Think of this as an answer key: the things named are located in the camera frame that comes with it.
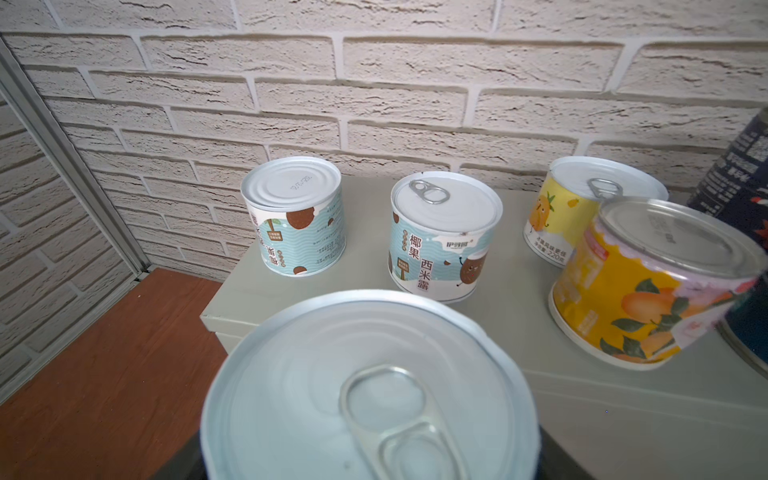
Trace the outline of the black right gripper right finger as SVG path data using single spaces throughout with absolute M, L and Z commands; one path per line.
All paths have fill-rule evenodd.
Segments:
M 536 480 L 594 480 L 543 428 Z

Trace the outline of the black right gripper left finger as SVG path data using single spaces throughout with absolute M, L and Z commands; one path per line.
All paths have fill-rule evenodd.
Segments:
M 153 480 L 206 480 L 200 435 L 196 432 L 176 454 L 152 476 Z

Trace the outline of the pink label can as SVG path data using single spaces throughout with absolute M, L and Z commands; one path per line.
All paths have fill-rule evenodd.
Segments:
M 389 290 L 302 301 L 247 335 L 204 403 L 212 479 L 531 479 L 532 392 L 468 317 Z

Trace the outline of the orange can white lid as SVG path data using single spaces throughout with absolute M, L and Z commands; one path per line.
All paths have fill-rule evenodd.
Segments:
M 548 295 L 560 330 L 610 365 L 656 369 L 724 319 L 767 268 L 736 228 L 692 208 L 602 203 Z

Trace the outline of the blue Progresso soup can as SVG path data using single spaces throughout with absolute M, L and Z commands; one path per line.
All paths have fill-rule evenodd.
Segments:
M 747 365 L 767 377 L 767 272 L 726 314 L 718 331 Z

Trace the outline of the yellow label can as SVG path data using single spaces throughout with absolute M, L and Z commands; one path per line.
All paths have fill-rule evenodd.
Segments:
M 656 178 L 616 161 L 553 161 L 523 230 L 526 244 L 547 262 L 565 266 L 601 203 L 615 197 L 666 200 L 669 194 Z

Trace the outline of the white grey label can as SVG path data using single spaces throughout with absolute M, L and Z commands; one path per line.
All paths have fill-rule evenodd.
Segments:
M 502 219 L 498 194 L 466 175 L 426 171 L 399 180 L 390 200 L 394 283 L 443 303 L 471 296 Z

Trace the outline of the red label soup can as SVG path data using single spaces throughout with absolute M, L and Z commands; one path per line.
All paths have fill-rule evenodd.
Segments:
M 767 110 L 763 108 L 699 182 L 687 206 L 767 246 Z

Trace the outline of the grey metal cabinet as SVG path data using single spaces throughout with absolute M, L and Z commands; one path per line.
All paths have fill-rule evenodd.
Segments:
M 202 312 L 233 348 L 273 314 L 351 289 L 390 289 L 387 263 L 393 181 L 347 177 L 347 246 L 323 273 L 292 279 L 249 248 Z M 767 381 L 717 333 L 664 366 L 639 372 L 607 364 L 555 324 L 547 294 L 559 269 L 526 245 L 535 196 L 503 190 L 503 217 L 473 295 L 455 309 L 478 323 L 523 370 L 544 429 L 598 479 L 763 479 Z

